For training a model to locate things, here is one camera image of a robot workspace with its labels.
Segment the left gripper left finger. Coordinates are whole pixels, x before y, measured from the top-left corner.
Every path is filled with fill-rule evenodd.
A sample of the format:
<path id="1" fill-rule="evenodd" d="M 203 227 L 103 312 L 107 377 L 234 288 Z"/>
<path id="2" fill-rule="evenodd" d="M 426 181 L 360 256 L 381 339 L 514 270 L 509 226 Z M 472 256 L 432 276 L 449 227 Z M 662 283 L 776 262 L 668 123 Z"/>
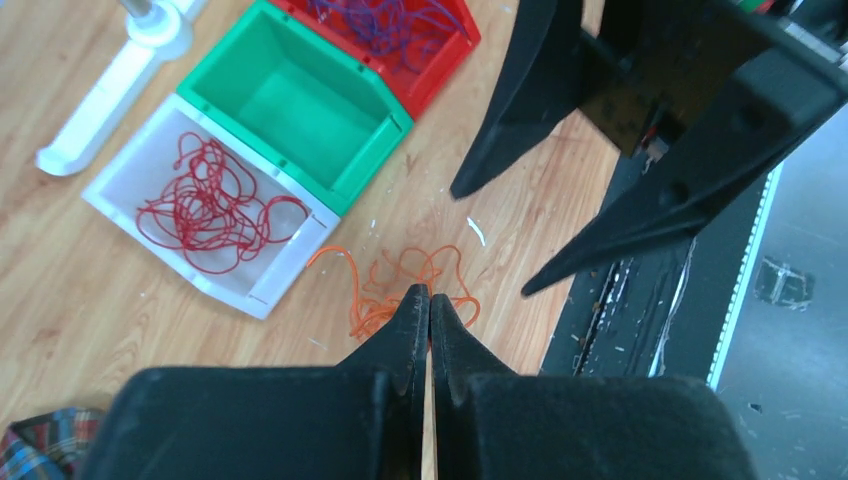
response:
<path id="1" fill-rule="evenodd" d="M 119 391 L 82 479 L 417 479 L 429 291 L 334 366 L 155 367 Z"/>

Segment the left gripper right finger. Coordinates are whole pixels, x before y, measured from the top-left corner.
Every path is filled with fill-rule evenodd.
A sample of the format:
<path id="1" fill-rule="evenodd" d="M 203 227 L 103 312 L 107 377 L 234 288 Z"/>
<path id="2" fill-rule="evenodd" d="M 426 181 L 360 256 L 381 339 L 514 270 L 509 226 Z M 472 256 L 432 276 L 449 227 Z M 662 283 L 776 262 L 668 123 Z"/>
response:
<path id="1" fill-rule="evenodd" d="M 441 479 L 753 479 L 733 419 L 702 381 L 523 376 L 433 296 Z"/>

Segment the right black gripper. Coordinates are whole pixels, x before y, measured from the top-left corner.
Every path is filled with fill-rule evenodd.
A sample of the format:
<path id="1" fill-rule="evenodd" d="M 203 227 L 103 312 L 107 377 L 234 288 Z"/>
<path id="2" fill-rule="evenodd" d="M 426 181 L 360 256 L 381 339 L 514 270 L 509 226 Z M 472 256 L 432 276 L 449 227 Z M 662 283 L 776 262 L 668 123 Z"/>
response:
<path id="1" fill-rule="evenodd" d="M 780 25 L 730 1 L 521 1 L 480 129 L 451 186 L 479 191 L 577 106 L 622 154 L 677 134 L 664 156 L 522 287 L 694 237 L 847 102 L 847 73 L 792 52 Z"/>

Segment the red plastic bin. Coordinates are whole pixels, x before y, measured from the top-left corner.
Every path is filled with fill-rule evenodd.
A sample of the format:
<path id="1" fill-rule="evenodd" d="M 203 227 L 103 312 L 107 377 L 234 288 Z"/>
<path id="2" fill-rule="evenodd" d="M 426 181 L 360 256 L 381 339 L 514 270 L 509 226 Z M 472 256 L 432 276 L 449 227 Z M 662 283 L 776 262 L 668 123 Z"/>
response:
<path id="1" fill-rule="evenodd" d="M 376 72 L 414 120 L 481 41 L 464 1 L 299 0 L 274 5 Z"/>

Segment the white plastic bin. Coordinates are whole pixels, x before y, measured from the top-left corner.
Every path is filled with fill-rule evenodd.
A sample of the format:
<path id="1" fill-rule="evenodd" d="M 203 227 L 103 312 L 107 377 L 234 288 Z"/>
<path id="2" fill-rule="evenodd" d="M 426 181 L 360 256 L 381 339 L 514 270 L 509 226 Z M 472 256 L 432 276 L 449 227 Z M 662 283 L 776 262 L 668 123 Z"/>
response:
<path id="1" fill-rule="evenodd" d="M 83 196 L 197 290 L 259 320 L 340 221 L 174 94 Z"/>

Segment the green plastic bin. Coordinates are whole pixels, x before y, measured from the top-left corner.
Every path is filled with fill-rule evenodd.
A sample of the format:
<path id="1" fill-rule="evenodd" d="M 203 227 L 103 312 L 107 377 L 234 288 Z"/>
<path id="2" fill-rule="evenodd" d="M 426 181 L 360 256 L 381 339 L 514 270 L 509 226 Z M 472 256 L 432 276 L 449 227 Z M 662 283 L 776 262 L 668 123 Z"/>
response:
<path id="1" fill-rule="evenodd" d="M 344 216 L 414 122 L 380 76 L 254 2 L 177 93 Z"/>

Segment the plaid flannel shirt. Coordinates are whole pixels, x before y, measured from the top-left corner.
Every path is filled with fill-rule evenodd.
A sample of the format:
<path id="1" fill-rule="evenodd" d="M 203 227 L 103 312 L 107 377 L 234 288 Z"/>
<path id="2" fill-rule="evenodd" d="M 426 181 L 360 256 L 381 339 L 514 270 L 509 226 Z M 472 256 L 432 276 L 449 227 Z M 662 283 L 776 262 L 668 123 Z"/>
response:
<path id="1" fill-rule="evenodd" d="M 3 479 L 71 479 L 104 416 L 68 407 L 13 422 L 1 434 Z"/>

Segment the white garment rack stand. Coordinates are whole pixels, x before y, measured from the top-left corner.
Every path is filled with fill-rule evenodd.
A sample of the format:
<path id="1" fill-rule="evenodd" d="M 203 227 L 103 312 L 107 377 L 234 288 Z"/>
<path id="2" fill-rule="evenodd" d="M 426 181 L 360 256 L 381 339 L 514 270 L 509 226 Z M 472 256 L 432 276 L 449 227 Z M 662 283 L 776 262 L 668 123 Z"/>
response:
<path id="1" fill-rule="evenodd" d="M 204 0 L 123 1 L 128 40 L 53 141 L 35 156 L 41 171 L 77 174 L 96 158 L 152 78 L 188 52 Z"/>

